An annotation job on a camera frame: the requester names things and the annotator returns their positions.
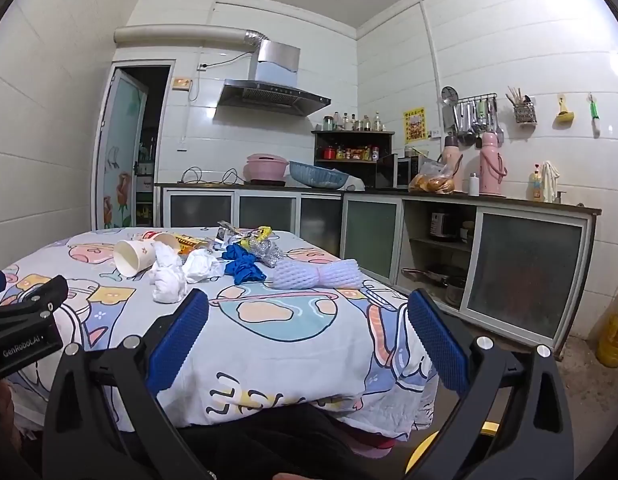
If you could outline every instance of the red jar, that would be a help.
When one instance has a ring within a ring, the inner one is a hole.
[[[323,158],[336,158],[336,149],[332,146],[325,148],[323,151]]]

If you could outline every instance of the frosted glass door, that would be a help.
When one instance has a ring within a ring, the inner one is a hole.
[[[268,225],[274,230],[295,231],[295,198],[282,196],[241,196],[238,227],[257,229]]]
[[[218,227],[231,222],[231,196],[216,194],[172,195],[170,227]]]
[[[396,211],[395,203],[347,201],[345,258],[389,278]]]
[[[135,225],[134,164],[148,90],[116,69],[106,101],[98,147],[96,225]]]
[[[554,338],[572,288],[582,228],[483,215],[469,310]]]
[[[329,198],[302,197],[300,237],[328,253],[340,254],[342,202]]]

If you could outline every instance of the yellow poster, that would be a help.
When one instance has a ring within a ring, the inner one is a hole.
[[[404,140],[406,143],[409,143],[411,140],[426,139],[428,137],[424,108],[408,110],[403,116]]]

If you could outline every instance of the microwave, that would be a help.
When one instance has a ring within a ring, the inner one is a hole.
[[[418,174],[419,157],[398,157],[395,153],[378,160],[375,187],[407,189],[411,180]]]
[[[407,189],[409,183],[418,174],[418,156],[403,156],[396,160],[396,184],[398,189]]]

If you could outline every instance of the white tiled wall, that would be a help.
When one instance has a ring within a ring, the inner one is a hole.
[[[0,22],[0,268],[89,229],[114,28],[137,0],[15,0]]]
[[[288,160],[312,163],[313,126],[328,113],[356,113],[358,75],[356,41],[352,37],[287,16],[284,12],[288,6],[276,2],[268,2],[267,8],[278,6],[279,12],[249,7],[252,0],[245,0],[244,5],[215,1],[138,0],[128,24],[194,23],[259,30],[274,41],[301,49],[298,88],[328,97],[332,104],[309,118],[247,108],[216,108],[225,78],[247,78],[250,54],[199,73],[198,86],[195,67],[199,63],[226,61],[243,51],[218,45],[119,48],[116,60],[175,59],[175,76],[195,78],[190,94],[172,90],[167,96],[158,182],[175,182],[191,166],[199,166],[208,180],[222,176],[230,168],[242,174],[246,157],[252,153],[274,153]]]
[[[603,0],[424,0],[358,40],[361,112],[379,108],[388,119],[398,120],[401,110],[423,105],[427,122],[437,121],[435,74],[421,6],[430,26],[439,86],[452,86],[460,96],[500,96],[506,137],[500,152],[509,171],[503,192],[528,196],[534,164],[550,160],[561,173],[558,184],[566,191],[566,203],[603,210],[572,329],[574,335],[589,336],[618,286],[618,23]],[[504,97],[508,85],[536,97],[535,130],[516,126]],[[598,139],[592,131],[589,92],[598,101]],[[576,114],[569,128],[554,123],[559,93]],[[467,176],[478,169],[478,150],[464,153]]]
[[[400,156],[405,144],[403,112],[425,108],[428,130],[440,127],[436,82],[429,39],[420,5],[415,5],[358,40],[358,108],[378,112],[395,132],[391,146]],[[439,140],[415,144],[436,158]]]

